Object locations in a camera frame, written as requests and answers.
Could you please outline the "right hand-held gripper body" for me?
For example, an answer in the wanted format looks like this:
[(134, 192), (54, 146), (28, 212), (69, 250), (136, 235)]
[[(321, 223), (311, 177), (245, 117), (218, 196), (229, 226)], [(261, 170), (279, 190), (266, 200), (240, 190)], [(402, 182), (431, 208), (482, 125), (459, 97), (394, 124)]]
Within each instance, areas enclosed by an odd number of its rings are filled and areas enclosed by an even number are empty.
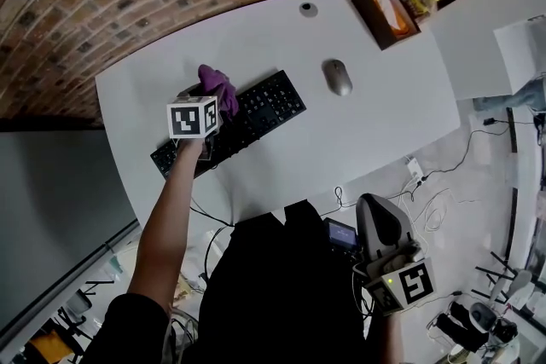
[(411, 309), (436, 292), (432, 259), (409, 217), (389, 199), (363, 194), (356, 204), (361, 261), (353, 277), (383, 315)]

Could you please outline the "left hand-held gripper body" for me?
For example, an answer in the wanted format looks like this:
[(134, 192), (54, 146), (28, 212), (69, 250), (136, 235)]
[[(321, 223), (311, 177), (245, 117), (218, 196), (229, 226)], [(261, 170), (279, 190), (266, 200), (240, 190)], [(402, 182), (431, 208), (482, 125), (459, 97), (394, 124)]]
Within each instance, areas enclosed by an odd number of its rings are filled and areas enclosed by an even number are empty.
[(169, 137), (173, 140), (201, 139), (200, 160), (210, 161), (214, 136), (219, 132), (222, 119), (215, 95), (175, 98), (166, 105)]

